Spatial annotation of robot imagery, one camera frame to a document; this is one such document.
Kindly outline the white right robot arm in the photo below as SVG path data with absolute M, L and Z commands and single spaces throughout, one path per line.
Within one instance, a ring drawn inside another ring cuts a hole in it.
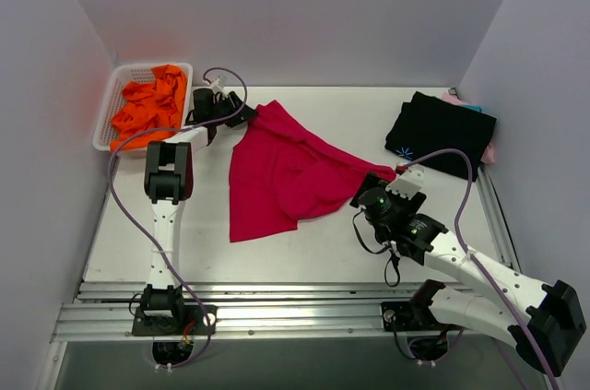
M 575 288 L 530 278 L 466 245 L 456 230 L 419 213 L 426 199 L 420 188 L 417 171 L 392 182 L 368 173 L 350 202 L 372 226 L 392 266 L 409 259 L 473 290 L 468 296 L 426 280 L 410 301 L 412 322 L 477 331 L 514 348 L 539 372 L 561 376 L 586 331 Z

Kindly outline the crimson red t-shirt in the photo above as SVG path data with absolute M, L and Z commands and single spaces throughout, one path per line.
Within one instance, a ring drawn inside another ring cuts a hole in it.
M 301 220 L 338 211 L 368 173 L 395 178 L 393 169 L 323 141 L 276 100 L 256 112 L 230 161 L 231 242 L 296 230 Z

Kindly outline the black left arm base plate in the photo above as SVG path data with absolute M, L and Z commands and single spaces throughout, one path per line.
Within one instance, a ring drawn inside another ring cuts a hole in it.
M 210 325 L 207 325 L 205 314 L 197 305 L 186 306 L 181 316 L 174 316 L 170 310 L 136 308 L 131 334 L 135 337 L 213 335 L 216 332 L 218 307 L 206 304 L 205 308 Z

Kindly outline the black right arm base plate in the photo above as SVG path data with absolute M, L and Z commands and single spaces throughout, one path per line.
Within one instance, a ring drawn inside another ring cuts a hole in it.
M 442 327 L 428 309 L 409 301 L 383 301 L 380 307 L 386 332 L 435 331 Z

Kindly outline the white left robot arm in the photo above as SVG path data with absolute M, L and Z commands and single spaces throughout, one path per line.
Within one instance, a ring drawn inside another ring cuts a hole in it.
M 218 83 L 193 91 L 193 109 L 184 132 L 147 146 L 144 191 L 151 204 L 152 250 L 150 270 L 139 304 L 139 316 L 152 319 L 165 334 L 185 325 L 183 286 L 177 278 L 181 219 L 194 189 L 193 154 L 210 145 L 220 125 L 235 127 L 252 120 L 256 112 L 233 91 Z

